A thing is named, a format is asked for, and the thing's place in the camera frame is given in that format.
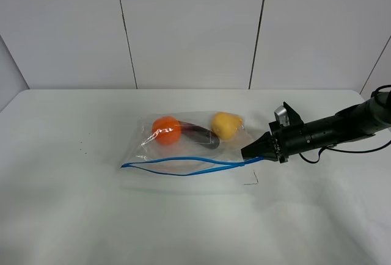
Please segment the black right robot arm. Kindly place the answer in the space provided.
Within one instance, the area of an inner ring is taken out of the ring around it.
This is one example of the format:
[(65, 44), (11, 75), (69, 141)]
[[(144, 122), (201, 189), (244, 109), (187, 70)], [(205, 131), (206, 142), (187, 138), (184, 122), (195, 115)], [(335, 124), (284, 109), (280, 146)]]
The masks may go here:
[(242, 158), (245, 161), (259, 158), (285, 163), (290, 156), (298, 154), (305, 162), (315, 164), (302, 154), (316, 149), (319, 154), (325, 150), (366, 154), (384, 149), (389, 142), (366, 151), (339, 150), (335, 146), (364, 140), (390, 128), (390, 92), (385, 91), (389, 88), (389, 85), (380, 86), (365, 102), (308, 123), (303, 122), (291, 106), (283, 103), (274, 111), (275, 120), (269, 123), (270, 130), (241, 149)]

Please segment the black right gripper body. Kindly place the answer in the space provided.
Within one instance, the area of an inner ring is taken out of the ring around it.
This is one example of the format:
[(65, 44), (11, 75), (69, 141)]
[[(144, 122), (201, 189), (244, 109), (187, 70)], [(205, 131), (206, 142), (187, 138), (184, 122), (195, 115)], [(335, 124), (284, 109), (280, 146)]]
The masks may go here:
[(308, 135), (303, 134), (305, 123), (300, 115), (286, 102), (283, 105), (289, 115), (290, 125), (280, 126), (276, 119), (269, 123), (271, 134), (275, 140), (277, 157), (280, 163), (288, 161), (290, 155), (304, 152), (304, 147), (309, 145)]

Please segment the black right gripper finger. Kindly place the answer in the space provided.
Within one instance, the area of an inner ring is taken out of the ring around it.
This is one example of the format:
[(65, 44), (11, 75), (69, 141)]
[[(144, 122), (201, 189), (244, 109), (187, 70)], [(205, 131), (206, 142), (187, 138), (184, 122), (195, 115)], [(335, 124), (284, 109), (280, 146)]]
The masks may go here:
[(242, 148), (241, 155), (244, 160), (278, 160), (275, 140), (270, 132), (264, 133), (259, 139)]

